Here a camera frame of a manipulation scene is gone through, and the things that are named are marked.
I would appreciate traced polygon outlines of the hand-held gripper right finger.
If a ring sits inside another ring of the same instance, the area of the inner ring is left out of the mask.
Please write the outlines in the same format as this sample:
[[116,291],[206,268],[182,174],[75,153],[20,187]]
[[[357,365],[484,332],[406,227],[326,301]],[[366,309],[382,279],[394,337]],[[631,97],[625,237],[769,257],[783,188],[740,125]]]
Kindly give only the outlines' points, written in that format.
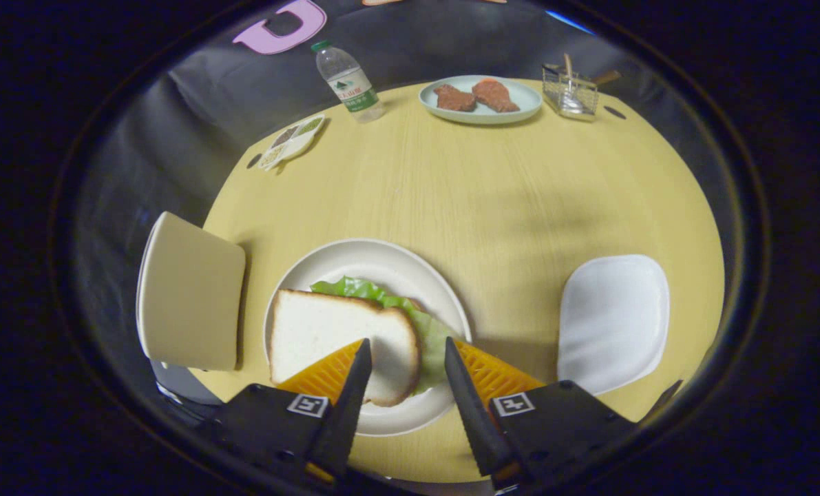
[[444,364],[479,473],[498,492],[570,486],[636,432],[574,381],[545,385],[470,343],[445,340]]

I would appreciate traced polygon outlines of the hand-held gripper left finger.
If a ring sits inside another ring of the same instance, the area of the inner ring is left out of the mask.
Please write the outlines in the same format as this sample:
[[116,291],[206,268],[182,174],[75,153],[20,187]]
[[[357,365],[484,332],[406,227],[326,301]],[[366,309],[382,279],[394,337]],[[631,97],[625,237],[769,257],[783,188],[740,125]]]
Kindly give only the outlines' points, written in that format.
[[346,474],[372,371],[370,339],[350,343],[295,377],[313,379],[331,364],[331,393],[252,384],[203,420],[199,433],[245,464],[297,486],[336,486]]

